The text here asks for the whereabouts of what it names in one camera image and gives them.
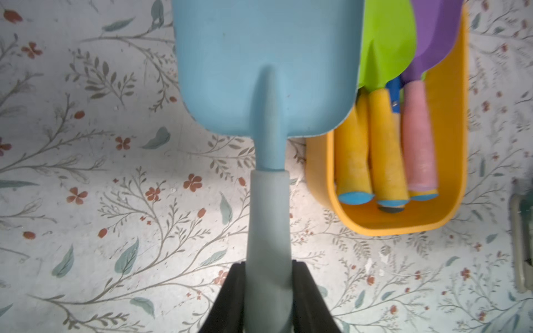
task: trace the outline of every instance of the gray metal object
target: gray metal object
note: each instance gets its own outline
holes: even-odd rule
[[[531,237],[529,222],[530,203],[526,196],[514,194],[509,201],[509,217],[513,237],[514,274],[516,289],[520,293],[533,290],[533,265],[531,262]]]

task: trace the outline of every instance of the pink handle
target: pink handle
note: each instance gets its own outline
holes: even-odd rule
[[[402,146],[409,191],[436,190],[437,164],[424,82],[406,84],[403,98]]]

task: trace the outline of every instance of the yellow basket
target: yellow basket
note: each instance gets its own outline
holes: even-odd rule
[[[351,230],[367,236],[421,232],[439,228],[457,212],[466,188],[468,12],[463,7],[461,29],[450,54],[427,72],[427,102],[431,110],[439,196],[429,201],[411,201],[401,213],[377,209],[375,201],[350,206],[335,194],[333,131],[307,139],[305,169],[309,190],[333,210]]]

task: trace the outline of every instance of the blue plastic shovel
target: blue plastic shovel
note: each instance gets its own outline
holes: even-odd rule
[[[250,136],[247,332],[290,329],[288,137],[331,131],[357,91],[363,0],[173,0],[181,93],[197,122]]]

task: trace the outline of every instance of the table surface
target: table surface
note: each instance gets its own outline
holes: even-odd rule
[[[533,330],[507,212],[533,177],[533,5],[467,2],[469,183],[448,224],[349,231],[287,143],[293,256],[344,332]],[[254,151],[184,109],[170,1],[2,7],[1,331],[197,331],[245,258]]]

